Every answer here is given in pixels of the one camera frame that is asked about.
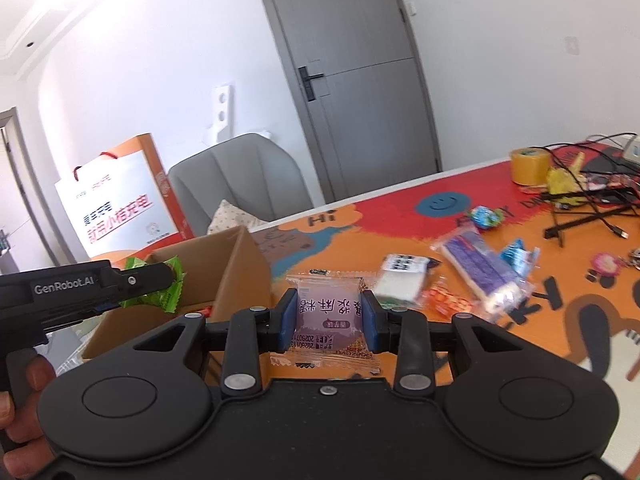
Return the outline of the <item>person's left hand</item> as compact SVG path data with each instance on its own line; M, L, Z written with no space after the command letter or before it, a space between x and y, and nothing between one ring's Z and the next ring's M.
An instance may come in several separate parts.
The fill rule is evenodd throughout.
M25 374L32 393L20 408L15 408L8 392L1 393L1 429L11 441L21 445L4 453L3 465L17 479L28 479L54 457L40 427L37 404L43 389L55 378L55 370L44 356L36 356Z

